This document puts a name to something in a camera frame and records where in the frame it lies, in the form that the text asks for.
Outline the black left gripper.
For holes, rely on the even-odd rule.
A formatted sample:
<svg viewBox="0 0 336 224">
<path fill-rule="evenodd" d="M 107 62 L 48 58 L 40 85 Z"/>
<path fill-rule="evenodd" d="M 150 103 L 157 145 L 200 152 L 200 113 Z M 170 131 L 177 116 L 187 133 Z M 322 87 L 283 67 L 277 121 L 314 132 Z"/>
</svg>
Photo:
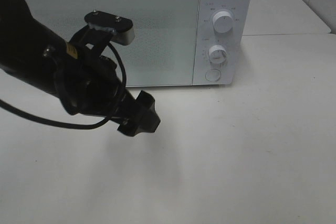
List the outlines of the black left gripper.
<svg viewBox="0 0 336 224">
<path fill-rule="evenodd" d="M 109 121 L 120 124 L 118 131 L 134 137 L 154 133 L 161 120 L 155 111 L 155 99 L 141 90 L 134 98 L 126 89 L 123 62 L 115 49 L 113 61 L 94 55 L 88 48 L 77 49 L 73 57 L 66 49 L 54 51 L 54 95 L 70 115 L 99 117 L 102 126 Z"/>
</svg>

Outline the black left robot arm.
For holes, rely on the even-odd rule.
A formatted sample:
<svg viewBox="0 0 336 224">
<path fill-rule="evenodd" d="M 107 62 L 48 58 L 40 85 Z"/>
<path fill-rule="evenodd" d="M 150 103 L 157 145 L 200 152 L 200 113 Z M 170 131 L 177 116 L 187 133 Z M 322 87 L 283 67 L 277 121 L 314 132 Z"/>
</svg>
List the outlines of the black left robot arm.
<svg viewBox="0 0 336 224">
<path fill-rule="evenodd" d="M 85 16 L 86 25 L 69 41 L 37 21 L 25 0 L 1 0 L 1 69 L 57 97 L 70 115 L 100 116 L 95 124 L 54 121 L 2 101 L 1 108 L 36 123 L 92 130 L 109 121 L 126 136 L 153 133 L 160 124 L 155 100 L 141 91 L 134 98 L 114 44 L 134 39 L 132 20 L 101 11 Z"/>
</svg>

